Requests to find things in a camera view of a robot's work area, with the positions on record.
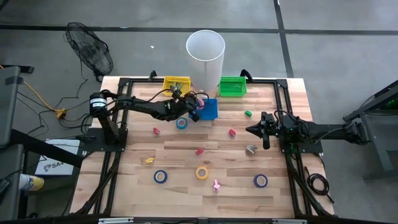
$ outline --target white plastic tube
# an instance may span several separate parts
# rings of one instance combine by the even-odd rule
[[[223,37],[212,30],[199,30],[188,38],[186,48],[190,55],[193,86],[197,90],[214,90],[223,72]]]

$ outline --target black fan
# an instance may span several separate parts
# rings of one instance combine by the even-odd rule
[[[109,75],[113,69],[113,61],[109,54],[108,45],[97,35],[89,31],[80,22],[70,22],[65,32],[68,43],[80,60],[94,72],[95,79]]]

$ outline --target gray floor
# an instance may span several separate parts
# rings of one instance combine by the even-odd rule
[[[394,0],[280,0],[287,29],[398,29],[398,2]],[[272,0],[12,0],[0,12],[8,24],[65,25],[80,21],[89,26],[277,28]],[[114,60],[111,75],[187,75],[185,41],[189,33],[97,32],[108,43]],[[278,34],[222,34],[226,41],[223,75],[242,68],[255,77],[286,77]],[[341,123],[369,95],[397,79],[398,36],[288,35],[294,75],[304,78],[313,118],[318,123]],[[35,67],[24,79],[54,105],[73,96],[81,83],[79,59],[63,40],[63,32],[0,30],[0,62]],[[80,99],[100,84],[90,80]],[[20,91],[33,97],[26,86]],[[35,110],[42,108],[28,102]],[[88,110],[68,113],[71,119]],[[44,115],[50,131],[39,138],[79,134],[59,126],[53,114]],[[14,128],[27,132],[38,125],[37,116],[18,104]],[[323,141],[326,174],[335,212],[345,218],[397,222],[398,183],[365,183],[362,176],[378,169],[370,147]],[[70,189],[36,197],[31,204],[39,215],[60,215]]]

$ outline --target yellow tape roll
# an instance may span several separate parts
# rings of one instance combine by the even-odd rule
[[[199,175],[199,171],[201,171],[201,170],[205,171],[205,175],[203,175],[203,176]],[[197,168],[196,175],[197,175],[198,179],[204,180],[204,179],[206,179],[209,176],[209,171],[207,170],[206,167],[200,166],[200,167]]]

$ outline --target wooden tabletop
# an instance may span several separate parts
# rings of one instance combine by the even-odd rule
[[[101,89],[116,93],[119,78],[104,77]],[[303,79],[287,81],[294,115],[311,121]],[[161,83],[135,83],[132,95],[148,100],[161,89]],[[154,101],[166,99],[159,95]],[[285,157],[280,152],[278,140],[270,137],[271,148],[263,150],[262,140],[245,131],[246,127],[259,122],[261,111],[273,113],[276,110],[274,87],[248,84],[248,93],[242,98],[217,96],[217,99],[217,119],[197,123],[188,119],[188,127],[184,130],[177,129],[175,121],[158,121],[148,114],[129,112],[129,134],[119,166],[112,216],[294,217]],[[244,114],[246,110],[252,112],[251,117]],[[93,126],[100,127],[97,121]],[[160,130],[160,136],[153,134],[153,127]],[[230,129],[236,131],[235,138],[229,137]],[[245,152],[248,144],[259,146],[255,155]],[[197,156],[195,151],[199,147],[205,150]],[[95,152],[83,161],[71,212],[81,208],[97,187],[103,156],[103,152]],[[155,159],[154,163],[146,164],[145,160],[150,157]],[[314,155],[303,154],[303,164],[310,173],[325,175],[319,158]],[[207,179],[197,179],[195,170],[199,166],[208,168]],[[164,184],[157,184],[154,173],[161,169],[167,172],[168,179]],[[254,185],[257,174],[268,177],[266,188]],[[221,185],[218,193],[213,191],[215,179]],[[297,193],[304,212],[301,190]],[[315,197],[333,213],[332,204],[326,197]]]

